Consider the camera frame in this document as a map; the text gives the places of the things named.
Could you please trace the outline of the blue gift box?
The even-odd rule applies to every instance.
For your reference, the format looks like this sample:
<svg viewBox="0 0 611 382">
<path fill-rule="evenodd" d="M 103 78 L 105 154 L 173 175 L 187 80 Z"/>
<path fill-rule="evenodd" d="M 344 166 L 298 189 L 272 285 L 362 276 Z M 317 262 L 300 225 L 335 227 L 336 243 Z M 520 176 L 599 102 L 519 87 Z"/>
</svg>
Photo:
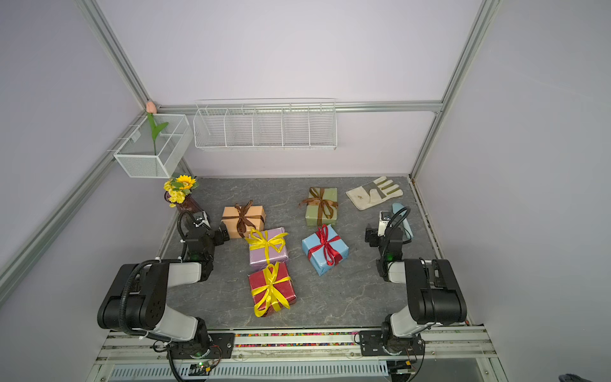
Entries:
<svg viewBox="0 0 611 382">
<path fill-rule="evenodd" d="M 327 224 L 302 240 L 302 250 L 319 276 L 323 276 L 349 256 L 348 245 L 334 228 Z"/>
</svg>

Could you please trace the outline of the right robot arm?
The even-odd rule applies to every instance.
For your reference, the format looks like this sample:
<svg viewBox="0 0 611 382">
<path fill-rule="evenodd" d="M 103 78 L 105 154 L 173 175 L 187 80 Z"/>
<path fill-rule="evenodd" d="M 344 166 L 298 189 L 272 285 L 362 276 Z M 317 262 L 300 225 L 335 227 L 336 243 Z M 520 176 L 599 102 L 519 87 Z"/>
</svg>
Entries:
<svg viewBox="0 0 611 382">
<path fill-rule="evenodd" d="M 467 306 L 458 280 L 447 259 L 404 259 L 403 234 L 387 228 L 385 234 L 367 227 L 364 241 L 380 250 L 376 261 L 379 276 L 388 283 L 405 286 L 407 305 L 390 314 L 381 326 L 388 343 L 413 339 L 434 326 L 451 326 L 467 321 Z"/>
</svg>

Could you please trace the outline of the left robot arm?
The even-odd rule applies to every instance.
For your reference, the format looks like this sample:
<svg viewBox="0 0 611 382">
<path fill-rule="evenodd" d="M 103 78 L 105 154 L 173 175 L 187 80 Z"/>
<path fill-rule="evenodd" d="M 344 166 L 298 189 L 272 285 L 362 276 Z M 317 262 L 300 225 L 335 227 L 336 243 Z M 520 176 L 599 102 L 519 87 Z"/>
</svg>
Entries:
<svg viewBox="0 0 611 382">
<path fill-rule="evenodd" d="M 225 224 L 215 230 L 202 225 L 190 232 L 183 243 L 184 250 L 196 250 L 199 261 L 152 259 L 123 265 L 98 310 L 99 327 L 162 342 L 210 347 L 205 321 L 169 307 L 166 299 L 172 287 L 207 280 L 213 270 L 216 247 L 227 241 Z"/>
</svg>

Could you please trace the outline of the light blue garden trowel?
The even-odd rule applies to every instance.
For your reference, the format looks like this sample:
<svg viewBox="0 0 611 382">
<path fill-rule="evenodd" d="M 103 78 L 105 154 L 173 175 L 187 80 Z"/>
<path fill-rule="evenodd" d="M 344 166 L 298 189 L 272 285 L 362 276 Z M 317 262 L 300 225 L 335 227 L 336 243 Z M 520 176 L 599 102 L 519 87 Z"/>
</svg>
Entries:
<svg viewBox="0 0 611 382">
<path fill-rule="evenodd" d="M 400 203 L 393 203 L 391 208 L 393 212 L 392 226 L 396 228 L 401 228 L 404 236 L 403 241 L 412 241 L 413 232 L 407 219 L 411 213 L 411 208 L 406 207 Z"/>
</svg>

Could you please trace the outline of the dark glass vase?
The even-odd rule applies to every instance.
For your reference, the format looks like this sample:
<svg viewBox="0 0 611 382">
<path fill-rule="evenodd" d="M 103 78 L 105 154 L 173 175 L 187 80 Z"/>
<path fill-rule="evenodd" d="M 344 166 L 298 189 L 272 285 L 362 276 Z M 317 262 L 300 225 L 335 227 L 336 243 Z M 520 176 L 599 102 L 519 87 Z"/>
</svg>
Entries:
<svg viewBox="0 0 611 382">
<path fill-rule="evenodd" d="M 180 212 L 190 211 L 191 213 L 198 213 L 204 210 L 191 195 L 176 198 L 169 191 L 166 191 L 164 197 L 171 208 L 176 208 Z"/>
</svg>

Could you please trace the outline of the white gardening glove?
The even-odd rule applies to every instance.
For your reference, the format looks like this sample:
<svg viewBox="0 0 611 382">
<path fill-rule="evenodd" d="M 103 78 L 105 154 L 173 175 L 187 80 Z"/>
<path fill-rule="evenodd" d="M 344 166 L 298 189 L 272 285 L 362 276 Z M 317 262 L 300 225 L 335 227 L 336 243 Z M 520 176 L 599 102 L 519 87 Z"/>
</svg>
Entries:
<svg viewBox="0 0 611 382">
<path fill-rule="evenodd" d="M 363 211 L 390 199 L 402 197 L 404 191 L 391 178 L 380 177 L 366 185 L 350 189 L 346 195 L 358 210 Z"/>
</svg>

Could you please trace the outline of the yellow sunflower bouquet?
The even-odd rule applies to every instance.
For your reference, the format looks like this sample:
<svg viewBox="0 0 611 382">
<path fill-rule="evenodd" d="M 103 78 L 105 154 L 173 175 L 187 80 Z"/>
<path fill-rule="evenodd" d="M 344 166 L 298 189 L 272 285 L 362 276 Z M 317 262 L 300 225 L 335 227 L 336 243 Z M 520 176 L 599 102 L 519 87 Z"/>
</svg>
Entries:
<svg viewBox="0 0 611 382">
<path fill-rule="evenodd" d="M 189 175 L 181 175 L 177 178 L 170 178 L 165 182 L 163 189 L 169 191 L 173 197 L 184 197 L 185 195 L 191 195 L 194 189 L 197 189 L 197 179 Z"/>
</svg>

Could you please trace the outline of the small white mesh basket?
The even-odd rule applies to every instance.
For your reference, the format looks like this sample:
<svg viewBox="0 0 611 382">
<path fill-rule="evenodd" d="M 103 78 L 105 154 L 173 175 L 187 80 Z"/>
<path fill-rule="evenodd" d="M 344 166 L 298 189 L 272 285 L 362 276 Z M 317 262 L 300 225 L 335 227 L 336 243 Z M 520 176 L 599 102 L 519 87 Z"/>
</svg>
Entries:
<svg viewBox="0 0 611 382">
<path fill-rule="evenodd" d="M 144 115 L 130 127 L 130 135 L 114 153 L 115 160 L 130 178 L 173 178 L 191 174 L 184 155 L 193 141 L 193 128 L 187 116 L 157 114 L 152 116 L 157 130 L 151 129 Z"/>
</svg>

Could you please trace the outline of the artificial pink tulip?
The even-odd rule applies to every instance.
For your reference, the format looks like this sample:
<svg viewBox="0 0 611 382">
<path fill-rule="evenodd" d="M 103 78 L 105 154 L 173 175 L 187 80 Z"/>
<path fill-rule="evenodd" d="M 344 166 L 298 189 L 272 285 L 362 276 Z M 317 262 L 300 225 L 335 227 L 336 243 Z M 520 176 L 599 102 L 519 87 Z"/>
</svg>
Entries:
<svg viewBox="0 0 611 382">
<path fill-rule="evenodd" d="M 168 127 L 168 123 L 167 122 L 163 122 L 162 124 L 157 124 L 155 119 L 154 119 L 154 115 L 157 114 L 157 107 L 155 105 L 155 103 L 153 101 L 148 101 L 146 103 L 146 119 L 149 123 L 149 126 L 151 128 L 151 138 L 153 141 L 153 147 L 154 147 L 154 154 L 157 154 L 157 145 L 156 145 L 156 141 L 157 138 L 159 136 L 159 134 Z"/>
</svg>

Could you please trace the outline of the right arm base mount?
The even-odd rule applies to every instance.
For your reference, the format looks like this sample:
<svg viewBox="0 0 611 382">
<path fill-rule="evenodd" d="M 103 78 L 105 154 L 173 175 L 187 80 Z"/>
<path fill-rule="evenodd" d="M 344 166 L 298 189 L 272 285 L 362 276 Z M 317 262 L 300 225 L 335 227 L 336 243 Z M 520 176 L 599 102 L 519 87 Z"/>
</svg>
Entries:
<svg viewBox="0 0 611 382">
<path fill-rule="evenodd" d="M 426 342 L 421 337 L 395 337 L 381 329 L 361 330 L 353 336 L 365 357 L 422 356 Z"/>
</svg>

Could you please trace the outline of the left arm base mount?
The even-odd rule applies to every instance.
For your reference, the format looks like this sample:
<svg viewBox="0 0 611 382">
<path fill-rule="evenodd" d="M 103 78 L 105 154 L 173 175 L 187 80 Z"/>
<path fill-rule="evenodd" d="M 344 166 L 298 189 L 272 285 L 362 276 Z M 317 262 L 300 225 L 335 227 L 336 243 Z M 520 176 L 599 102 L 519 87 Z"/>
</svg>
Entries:
<svg viewBox="0 0 611 382">
<path fill-rule="evenodd" d="M 168 351 L 175 360 L 229 359 L 235 345 L 233 332 L 213 332 L 204 342 L 174 342 Z"/>
</svg>

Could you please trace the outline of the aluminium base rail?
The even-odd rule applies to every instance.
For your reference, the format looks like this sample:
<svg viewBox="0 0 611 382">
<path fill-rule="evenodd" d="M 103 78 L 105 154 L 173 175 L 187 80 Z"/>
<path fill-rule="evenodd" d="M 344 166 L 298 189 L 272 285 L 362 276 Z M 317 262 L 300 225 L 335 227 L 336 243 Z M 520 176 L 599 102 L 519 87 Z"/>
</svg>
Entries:
<svg viewBox="0 0 611 382">
<path fill-rule="evenodd" d="M 483 326 L 438 326 L 418 337 L 422 356 L 365 357 L 353 336 L 362 328 L 228 329 L 229 359 L 174 360 L 168 345 L 118 332 L 108 334 L 89 381 L 283 381 L 374 377 L 383 381 L 444 380 L 458 366 L 466 380 L 506 381 Z"/>
</svg>

